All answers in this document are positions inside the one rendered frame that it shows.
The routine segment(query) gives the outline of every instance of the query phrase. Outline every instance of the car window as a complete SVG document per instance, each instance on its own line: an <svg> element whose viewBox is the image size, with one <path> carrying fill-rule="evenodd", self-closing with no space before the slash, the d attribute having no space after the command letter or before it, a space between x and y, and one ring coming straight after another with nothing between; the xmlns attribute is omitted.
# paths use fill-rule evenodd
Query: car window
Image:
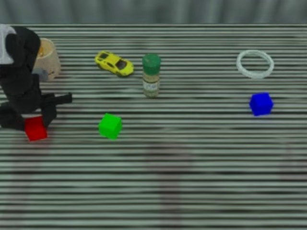
<svg viewBox="0 0 307 230"><path fill-rule="evenodd" d="M109 56L108 54L102 54L102 55L100 55L100 57L99 58L101 58L101 59L105 59L105 58L107 58L107 56Z"/></svg>
<svg viewBox="0 0 307 230"><path fill-rule="evenodd" d="M110 67L114 68L114 66L113 66L112 64L110 64L110 63L107 63L107 64L108 64L108 66L110 66Z"/></svg>
<svg viewBox="0 0 307 230"><path fill-rule="evenodd" d="M119 60L115 65L119 70L121 70L126 67L127 63L124 60Z"/></svg>

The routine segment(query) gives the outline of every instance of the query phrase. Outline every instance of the cylindrical container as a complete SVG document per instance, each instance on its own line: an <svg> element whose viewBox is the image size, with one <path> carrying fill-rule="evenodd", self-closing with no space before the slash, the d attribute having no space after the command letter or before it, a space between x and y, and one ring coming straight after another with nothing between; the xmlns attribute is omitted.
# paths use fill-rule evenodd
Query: cylindrical container
<svg viewBox="0 0 307 230"><path fill-rule="evenodd" d="M159 94L161 59L157 54L146 54L143 64L143 92L147 97Z"/></svg>
<svg viewBox="0 0 307 230"><path fill-rule="evenodd" d="M44 69L48 72L48 80L57 77L61 71L61 63L55 45L46 38L41 38L41 47L36 58L34 69Z"/></svg>

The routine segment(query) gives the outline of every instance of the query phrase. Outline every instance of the cube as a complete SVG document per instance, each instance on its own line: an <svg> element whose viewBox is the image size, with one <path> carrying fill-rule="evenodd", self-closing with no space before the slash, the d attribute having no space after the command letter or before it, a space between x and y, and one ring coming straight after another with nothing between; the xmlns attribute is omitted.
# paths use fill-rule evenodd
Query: cube
<svg viewBox="0 0 307 230"><path fill-rule="evenodd" d="M121 118L106 113L100 121L98 129L101 136L115 140L122 129Z"/></svg>
<svg viewBox="0 0 307 230"><path fill-rule="evenodd" d="M42 116L27 118L24 121L24 130L29 141L42 140L48 137Z"/></svg>
<svg viewBox="0 0 307 230"><path fill-rule="evenodd" d="M267 92L261 92L252 95L249 106L254 116L260 116L270 114L274 104Z"/></svg>

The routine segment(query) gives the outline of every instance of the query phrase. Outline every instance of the gray wall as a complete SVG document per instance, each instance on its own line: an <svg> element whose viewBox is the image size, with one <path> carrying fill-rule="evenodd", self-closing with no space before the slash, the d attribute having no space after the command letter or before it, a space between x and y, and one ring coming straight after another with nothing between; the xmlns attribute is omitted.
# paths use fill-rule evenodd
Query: gray wall
<svg viewBox="0 0 307 230"><path fill-rule="evenodd" d="M0 0L2 23L307 23L307 0Z"/></svg>

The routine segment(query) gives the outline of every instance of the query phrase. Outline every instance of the striped table surface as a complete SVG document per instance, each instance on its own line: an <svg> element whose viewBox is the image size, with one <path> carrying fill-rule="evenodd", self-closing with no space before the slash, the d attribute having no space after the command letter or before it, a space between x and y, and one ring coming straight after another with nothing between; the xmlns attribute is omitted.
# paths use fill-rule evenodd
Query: striped table surface
<svg viewBox="0 0 307 230"><path fill-rule="evenodd" d="M58 107L46 140L0 130L0 229L307 228L306 25L24 26L61 60L43 93L71 92L73 103ZM134 74L98 69L103 49L131 60ZM272 75L241 75L246 49L267 52ZM142 57L152 52L161 92L148 99ZM270 93L272 114L252 115L258 92ZM104 113L122 118L117 140L99 135Z"/></svg>

